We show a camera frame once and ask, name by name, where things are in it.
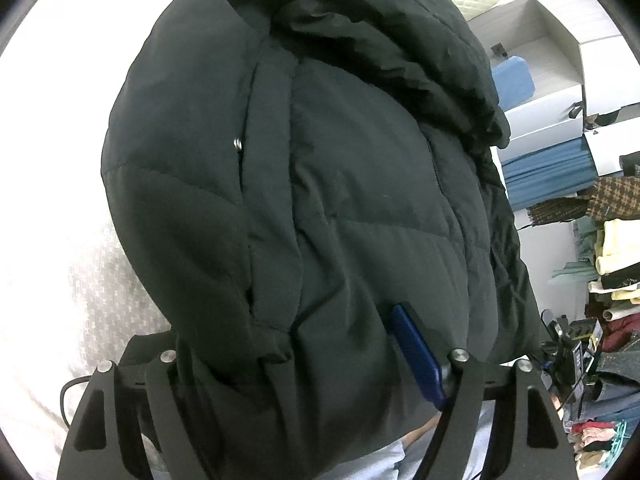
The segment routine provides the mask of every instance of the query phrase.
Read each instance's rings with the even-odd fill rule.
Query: white drawer
[[[620,156],[640,151],[640,117],[585,132],[599,175],[621,171]]]
[[[530,134],[511,139],[504,150],[498,150],[502,162],[517,156],[536,152],[549,146],[555,146],[566,140],[576,139],[582,135],[582,117],[569,119],[549,128],[543,128]]]
[[[511,127],[511,142],[531,132],[567,121],[574,103],[581,101],[582,86],[575,85],[508,110],[505,115]],[[582,120],[582,112],[577,119]]]
[[[640,65],[625,38],[580,46],[587,115],[608,114],[640,102]]]

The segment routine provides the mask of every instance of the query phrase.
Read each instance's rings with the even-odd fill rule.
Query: brown checkered scarf
[[[545,200],[527,209],[532,225],[569,222],[581,216],[596,221],[640,218],[640,177],[601,176],[577,197]]]

